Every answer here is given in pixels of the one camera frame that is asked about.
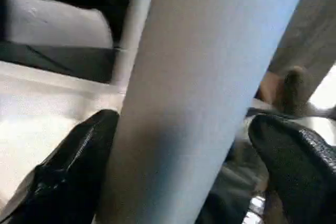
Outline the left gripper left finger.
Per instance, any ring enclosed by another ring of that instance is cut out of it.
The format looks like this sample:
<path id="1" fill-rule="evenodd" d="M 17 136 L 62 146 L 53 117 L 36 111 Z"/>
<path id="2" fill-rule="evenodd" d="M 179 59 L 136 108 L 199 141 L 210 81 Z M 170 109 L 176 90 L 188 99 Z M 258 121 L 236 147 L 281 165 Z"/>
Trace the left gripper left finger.
<path id="1" fill-rule="evenodd" d="M 1 223 L 92 223 L 118 119 L 101 110 L 77 124 L 22 180 Z"/>

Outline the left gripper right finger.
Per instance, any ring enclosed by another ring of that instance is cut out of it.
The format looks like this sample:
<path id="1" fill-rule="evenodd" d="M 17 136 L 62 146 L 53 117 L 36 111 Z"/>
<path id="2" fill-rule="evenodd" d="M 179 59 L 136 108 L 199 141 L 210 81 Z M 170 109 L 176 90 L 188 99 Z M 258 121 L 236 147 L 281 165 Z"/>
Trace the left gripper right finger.
<path id="1" fill-rule="evenodd" d="M 289 223 L 335 223 L 335 150 L 315 131 L 259 114 L 248 128 Z"/>

